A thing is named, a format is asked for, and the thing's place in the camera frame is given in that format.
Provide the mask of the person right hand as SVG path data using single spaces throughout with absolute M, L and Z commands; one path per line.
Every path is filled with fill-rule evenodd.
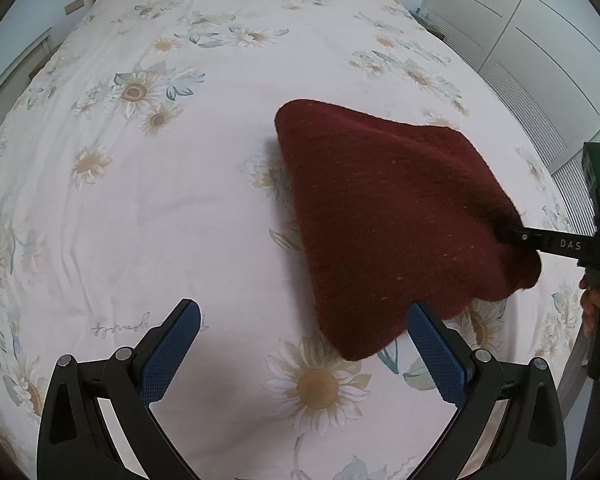
M 583 294 L 580 299 L 582 308 L 582 323 L 585 336 L 590 336 L 593 333 L 596 324 L 597 314 L 600 310 L 600 288 L 594 288 L 588 284 L 588 280 L 584 276 L 580 281 L 580 289 Z

